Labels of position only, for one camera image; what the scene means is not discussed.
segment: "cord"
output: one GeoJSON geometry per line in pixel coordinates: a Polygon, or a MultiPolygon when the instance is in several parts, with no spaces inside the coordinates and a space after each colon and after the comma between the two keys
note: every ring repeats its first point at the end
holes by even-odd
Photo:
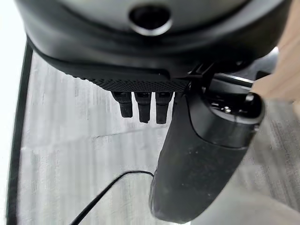
{"type": "Polygon", "coordinates": [[[134,170],[134,171],[127,171],[121,175],[119,175],[116,179],[114,179],[100,194],[98,194],[96,196],[96,198],[94,198],[93,201],[91,201],[82,211],[81,213],[79,213],[79,215],[73,220],[72,223],[70,223],[70,225],[78,225],[84,218],[85,216],[89,213],[89,211],[99,202],[99,200],[109,191],[109,189],[115,184],[117,183],[121,178],[123,178],[125,175],[127,174],[131,174],[131,173],[144,173],[144,174],[148,174],[152,177],[154,177],[154,175],[151,172],[148,171],[142,171],[142,170],[134,170]]]}

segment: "textured grille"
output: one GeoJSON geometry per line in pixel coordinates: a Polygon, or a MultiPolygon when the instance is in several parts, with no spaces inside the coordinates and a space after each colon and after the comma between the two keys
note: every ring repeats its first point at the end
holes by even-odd
{"type": "Polygon", "coordinates": [[[120,92],[183,92],[188,84],[188,81],[179,79],[164,82],[105,79],[90,79],[89,81],[104,90],[120,92]]]}

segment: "white wall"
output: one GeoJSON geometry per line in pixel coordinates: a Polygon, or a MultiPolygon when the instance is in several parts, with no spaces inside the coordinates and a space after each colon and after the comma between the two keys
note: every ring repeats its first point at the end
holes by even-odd
{"type": "Polygon", "coordinates": [[[26,35],[13,0],[0,1],[0,225],[5,224],[8,167],[26,35]]]}

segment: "black trim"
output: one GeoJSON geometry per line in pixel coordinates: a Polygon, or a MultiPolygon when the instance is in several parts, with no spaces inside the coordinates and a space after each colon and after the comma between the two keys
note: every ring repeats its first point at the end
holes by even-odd
{"type": "Polygon", "coordinates": [[[27,36],[28,44],[43,60],[59,71],[86,79],[121,79],[143,81],[169,81],[170,76],[163,69],[135,68],[103,63],[78,63],[52,58],[43,54],[27,36]]]}
{"type": "Polygon", "coordinates": [[[10,159],[10,169],[7,192],[7,225],[17,224],[17,193],[20,168],[20,153],[22,144],[23,124],[26,110],[26,100],[28,83],[32,61],[32,48],[26,43],[21,81],[19,87],[19,97],[15,114],[15,126],[13,133],[12,151],[10,159]]]}

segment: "circular opening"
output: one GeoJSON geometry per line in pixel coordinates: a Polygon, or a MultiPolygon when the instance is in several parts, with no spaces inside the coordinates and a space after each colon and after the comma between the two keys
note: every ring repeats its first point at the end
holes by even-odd
{"type": "Polygon", "coordinates": [[[132,29],[142,35],[157,36],[172,25],[170,11],[162,6],[141,6],[131,10],[129,19],[132,29]]]}

